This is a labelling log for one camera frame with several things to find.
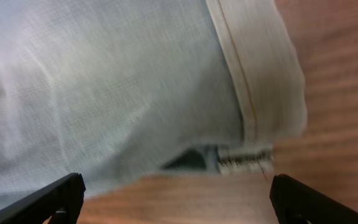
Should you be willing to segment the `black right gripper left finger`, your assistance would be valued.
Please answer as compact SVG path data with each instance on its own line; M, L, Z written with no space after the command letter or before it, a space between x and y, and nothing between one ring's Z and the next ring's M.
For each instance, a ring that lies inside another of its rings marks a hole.
M76 224L85 191L82 175L68 174L0 210L0 224Z

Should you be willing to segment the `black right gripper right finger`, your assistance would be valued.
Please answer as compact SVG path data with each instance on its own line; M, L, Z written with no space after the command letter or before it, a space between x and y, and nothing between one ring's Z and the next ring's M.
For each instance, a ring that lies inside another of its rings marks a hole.
M270 201L279 224L358 224L358 212L285 174L273 177Z

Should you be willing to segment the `light blue denim shorts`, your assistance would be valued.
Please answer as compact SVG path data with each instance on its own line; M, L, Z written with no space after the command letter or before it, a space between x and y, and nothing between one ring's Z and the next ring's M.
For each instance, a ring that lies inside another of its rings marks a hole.
M306 125L271 0L0 1L0 209L72 172L95 197L268 167Z

